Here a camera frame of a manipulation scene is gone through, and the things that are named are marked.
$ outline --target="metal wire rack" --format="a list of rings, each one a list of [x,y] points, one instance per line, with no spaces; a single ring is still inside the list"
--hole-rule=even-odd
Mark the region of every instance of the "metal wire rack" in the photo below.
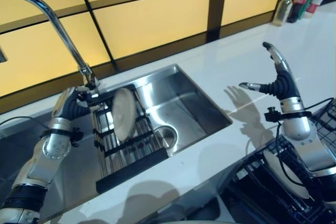
[[[132,138],[121,142],[114,132],[112,100],[115,91],[105,94],[93,104],[103,104],[103,109],[93,113],[95,147],[101,164],[102,179],[96,182],[102,193],[168,158],[163,143],[156,137],[149,115],[141,104],[134,86],[127,86],[135,100],[137,117]]]
[[[318,136],[333,150],[336,150],[336,102],[335,99],[319,110],[311,118]]]
[[[336,104],[328,103],[323,109],[312,117],[317,126],[320,139],[325,141],[330,148],[336,150]],[[335,217],[323,206],[322,198],[317,186],[310,179],[301,160],[295,154],[293,146],[282,136],[279,137],[281,159],[300,178],[309,191],[309,199],[298,198],[287,192],[281,183],[271,187],[270,182],[277,182],[277,178],[268,169],[264,161],[263,151],[269,150],[277,154],[276,142],[271,141],[263,149],[253,153],[244,160],[242,169],[237,173],[234,181],[237,182],[245,176],[262,191],[276,199],[280,207],[285,209],[293,223],[335,223]]]

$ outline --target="black wire basket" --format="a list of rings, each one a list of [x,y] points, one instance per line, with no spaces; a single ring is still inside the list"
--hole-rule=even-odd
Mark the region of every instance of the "black wire basket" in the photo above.
[[[331,149],[336,150],[335,101],[328,103],[311,119],[316,124],[320,139],[325,141]],[[289,193],[269,170],[263,151],[268,150],[277,154],[275,140],[244,160],[242,169],[234,178],[233,188],[241,190],[250,198],[257,198],[256,203],[263,205],[268,213],[275,216],[275,219],[280,219],[280,223],[336,223],[336,217],[324,207],[319,189],[304,169],[294,147],[282,136],[279,136],[278,142],[280,147],[278,156],[280,155],[281,160],[302,181],[310,198],[301,199]]]
[[[90,106],[103,106],[93,113],[92,118],[102,176],[96,182],[98,193],[103,193],[168,158],[162,141],[154,133],[135,86],[124,88],[133,93],[137,111],[134,135],[124,142],[116,137],[111,113],[116,90],[105,93],[90,103]]]

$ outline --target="kitchen counter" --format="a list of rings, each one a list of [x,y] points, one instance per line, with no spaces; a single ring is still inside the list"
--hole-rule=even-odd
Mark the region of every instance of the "kitchen counter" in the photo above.
[[[275,124],[266,122],[263,113],[270,106],[280,110],[277,99],[235,88],[240,82],[275,80],[263,41],[286,57],[306,106],[335,97],[335,13],[334,2],[320,7],[312,19],[282,27],[261,25],[103,79],[103,86],[112,86],[176,63],[233,124],[49,223],[134,223],[273,138]],[[0,121],[37,116],[50,110],[57,98],[2,114]]]

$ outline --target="robotic arm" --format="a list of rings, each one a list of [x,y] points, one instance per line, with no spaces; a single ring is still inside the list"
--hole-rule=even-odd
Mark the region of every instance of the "robotic arm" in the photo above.
[[[275,63],[277,79],[270,84],[243,82],[240,87],[271,94],[280,100],[282,114],[274,107],[268,108],[266,120],[283,120],[281,132],[295,148],[312,178],[320,184],[327,208],[336,213],[336,155],[317,135],[315,125],[308,119],[302,98],[296,87],[290,68],[281,53],[272,44],[264,42]]]
[[[42,133],[32,158],[23,166],[12,191],[0,209],[0,224],[37,223],[49,184],[71,149],[71,121],[96,108],[77,103],[88,88],[72,87],[59,97],[52,113],[49,130]]]

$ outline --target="black cable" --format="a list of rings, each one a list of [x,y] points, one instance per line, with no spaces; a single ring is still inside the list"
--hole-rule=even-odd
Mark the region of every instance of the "black cable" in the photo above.
[[[40,122],[39,120],[37,120],[36,118],[32,118],[32,117],[30,117],[30,116],[25,116],[25,115],[22,115],[22,116],[15,116],[15,117],[13,117],[13,118],[9,118],[9,119],[7,119],[7,120],[1,122],[0,125],[2,125],[2,124],[4,124],[4,123],[7,123],[7,122],[10,121],[10,120],[18,119],[18,118],[27,118],[27,119],[31,119],[31,120],[33,120],[35,123],[38,123],[39,125],[41,125],[42,127],[46,128],[46,129],[49,129],[48,126],[46,126],[45,124],[41,123],[41,122]]]
[[[330,97],[330,98],[324,99],[323,101],[320,101],[320,102],[318,102],[318,103],[313,104],[312,106],[309,106],[309,107],[305,108],[305,110],[311,109],[312,107],[315,107],[315,106],[317,106],[317,105],[320,105],[320,104],[322,104],[322,103],[324,103],[324,102],[327,102],[327,101],[329,101],[329,100],[330,100],[330,102],[328,103],[328,105],[329,105],[330,103],[332,103],[332,101],[334,100],[334,98],[333,98],[333,97]]]
[[[303,186],[304,187],[304,185],[302,183],[298,183],[298,182],[294,181],[293,179],[291,179],[288,176],[288,174],[287,174],[287,172],[286,172],[286,170],[284,168],[284,164],[282,162],[282,158],[281,158],[281,155],[280,155],[280,146],[279,146],[279,131],[280,131],[280,127],[281,127],[281,123],[278,121],[277,135],[275,137],[275,141],[276,141],[276,145],[277,145],[278,158],[279,158],[279,161],[280,161],[280,166],[281,166],[282,172],[288,178],[289,181],[291,181],[292,183],[294,183],[294,184],[296,184],[298,186]]]

